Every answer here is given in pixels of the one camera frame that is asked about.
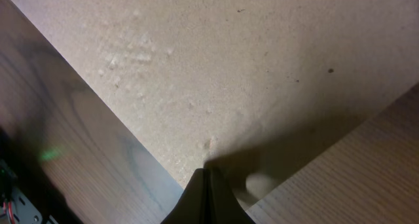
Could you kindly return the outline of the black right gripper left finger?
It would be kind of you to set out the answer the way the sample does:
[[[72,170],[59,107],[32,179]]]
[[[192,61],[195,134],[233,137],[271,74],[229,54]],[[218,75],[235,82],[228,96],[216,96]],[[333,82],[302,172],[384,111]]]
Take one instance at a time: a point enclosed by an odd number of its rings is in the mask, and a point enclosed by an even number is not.
[[[207,172],[196,169],[173,210],[161,224],[206,223]]]

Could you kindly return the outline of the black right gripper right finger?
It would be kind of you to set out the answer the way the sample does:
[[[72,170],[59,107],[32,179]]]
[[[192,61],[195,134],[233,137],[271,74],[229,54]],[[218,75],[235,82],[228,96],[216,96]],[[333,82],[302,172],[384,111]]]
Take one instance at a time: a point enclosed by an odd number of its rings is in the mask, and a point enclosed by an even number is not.
[[[210,224],[255,224],[217,169],[205,169],[206,191],[204,223]]]

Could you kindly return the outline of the cardboard box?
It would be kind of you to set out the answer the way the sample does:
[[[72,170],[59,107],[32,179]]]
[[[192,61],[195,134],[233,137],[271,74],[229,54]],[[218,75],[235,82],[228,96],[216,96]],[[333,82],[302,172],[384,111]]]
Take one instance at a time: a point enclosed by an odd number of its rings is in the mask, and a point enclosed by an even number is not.
[[[180,185],[418,81],[418,0],[12,0]]]

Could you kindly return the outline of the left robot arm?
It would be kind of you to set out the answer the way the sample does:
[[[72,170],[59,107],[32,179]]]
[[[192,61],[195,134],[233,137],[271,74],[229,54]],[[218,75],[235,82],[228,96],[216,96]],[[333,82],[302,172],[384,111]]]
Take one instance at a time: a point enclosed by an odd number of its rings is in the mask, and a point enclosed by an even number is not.
[[[1,218],[9,223],[82,224],[61,192],[18,144],[1,131]]]

